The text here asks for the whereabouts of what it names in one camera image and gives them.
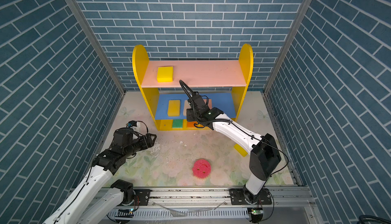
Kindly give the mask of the textured yellow sponge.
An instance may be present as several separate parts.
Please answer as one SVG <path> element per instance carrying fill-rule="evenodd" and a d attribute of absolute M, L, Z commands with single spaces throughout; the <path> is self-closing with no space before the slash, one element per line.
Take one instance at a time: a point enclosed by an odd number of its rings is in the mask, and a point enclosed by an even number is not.
<path fill-rule="evenodd" d="M 170 100 L 168 104 L 167 115 L 169 117 L 178 117 L 180 116 L 181 101 L 180 100 Z"/>

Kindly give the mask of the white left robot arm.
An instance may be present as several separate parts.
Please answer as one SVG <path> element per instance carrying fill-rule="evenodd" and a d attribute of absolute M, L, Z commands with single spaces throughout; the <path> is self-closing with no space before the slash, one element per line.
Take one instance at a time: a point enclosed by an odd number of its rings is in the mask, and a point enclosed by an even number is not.
<path fill-rule="evenodd" d="M 97 224 L 118 205 L 137 206 L 133 184 L 125 180 L 116 180 L 97 203 L 90 203 L 127 159 L 153 147 L 156 139 L 155 134 L 141 134 L 131 127 L 117 129 L 110 147 L 97 155 L 86 177 L 44 223 Z"/>

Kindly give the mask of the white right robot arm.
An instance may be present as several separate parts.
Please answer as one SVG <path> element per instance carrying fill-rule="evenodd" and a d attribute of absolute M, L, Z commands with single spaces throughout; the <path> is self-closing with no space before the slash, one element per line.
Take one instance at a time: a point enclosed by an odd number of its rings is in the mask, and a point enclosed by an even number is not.
<path fill-rule="evenodd" d="M 186 110 L 187 120 L 227 136 L 250 155 L 251 175 L 243 187 L 243 194 L 248 203 L 258 202 L 260 191 L 282 160 L 274 137 L 248 130 L 222 110 L 209 108 L 204 97 L 196 92 L 188 96 L 188 103 L 190 108 Z"/>

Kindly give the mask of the beige sponge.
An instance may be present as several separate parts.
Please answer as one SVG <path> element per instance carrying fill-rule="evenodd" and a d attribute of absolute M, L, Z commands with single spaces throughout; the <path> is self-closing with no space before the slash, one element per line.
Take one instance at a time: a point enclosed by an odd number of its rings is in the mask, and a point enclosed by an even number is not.
<path fill-rule="evenodd" d="M 184 102 L 184 109 L 183 109 L 183 116 L 186 117 L 187 109 L 190 109 L 190 108 L 191 108 L 191 106 L 190 106 L 189 102 L 185 101 Z"/>

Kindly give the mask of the orange sponge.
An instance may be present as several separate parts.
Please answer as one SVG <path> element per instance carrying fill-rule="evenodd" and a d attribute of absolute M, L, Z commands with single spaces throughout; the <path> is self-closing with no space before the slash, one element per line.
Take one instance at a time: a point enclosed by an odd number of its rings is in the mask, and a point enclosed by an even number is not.
<path fill-rule="evenodd" d="M 187 122 L 186 128 L 195 128 L 196 122 Z"/>

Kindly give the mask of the small yellow sponge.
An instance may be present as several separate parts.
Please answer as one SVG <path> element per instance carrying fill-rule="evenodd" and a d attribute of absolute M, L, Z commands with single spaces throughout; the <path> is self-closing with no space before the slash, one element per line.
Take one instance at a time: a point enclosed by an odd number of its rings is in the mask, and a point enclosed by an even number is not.
<path fill-rule="evenodd" d="M 157 81 L 159 83 L 170 83 L 173 81 L 174 67 L 162 66 L 157 70 Z"/>
<path fill-rule="evenodd" d="M 234 149 L 242 156 L 242 157 L 246 157 L 248 155 L 248 153 L 246 152 L 245 149 L 243 149 L 240 145 L 238 144 L 235 144 L 234 145 Z"/>

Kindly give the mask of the pink rectangular sponge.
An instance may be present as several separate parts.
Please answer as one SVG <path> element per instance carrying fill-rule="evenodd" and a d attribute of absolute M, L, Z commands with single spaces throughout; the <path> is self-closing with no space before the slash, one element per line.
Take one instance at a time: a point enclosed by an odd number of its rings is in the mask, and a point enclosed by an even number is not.
<path fill-rule="evenodd" d="M 208 105 L 208 107 L 209 107 L 210 110 L 213 108 L 212 100 L 211 100 L 211 99 L 205 100 L 205 103 Z"/>

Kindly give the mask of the green sponge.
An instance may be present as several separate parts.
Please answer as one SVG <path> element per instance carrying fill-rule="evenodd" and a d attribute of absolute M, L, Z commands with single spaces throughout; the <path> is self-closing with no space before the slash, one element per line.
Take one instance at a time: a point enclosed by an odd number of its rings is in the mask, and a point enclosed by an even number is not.
<path fill-rule="evenodd" d="M 183 128 L 183 120 L 182 119 L 173 120 L 172 128 Z"/>

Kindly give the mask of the pink round scrubber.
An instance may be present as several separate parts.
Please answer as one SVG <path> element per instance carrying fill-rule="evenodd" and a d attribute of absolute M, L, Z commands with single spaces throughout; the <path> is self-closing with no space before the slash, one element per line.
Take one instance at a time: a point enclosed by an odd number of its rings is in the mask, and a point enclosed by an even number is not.
<path fill-rule="evenodd" d="M 211 165 L 205 159 L 197 160 L 192 168 L 193 175 L 199 179 L 207 178 L 211 173 Z"/>

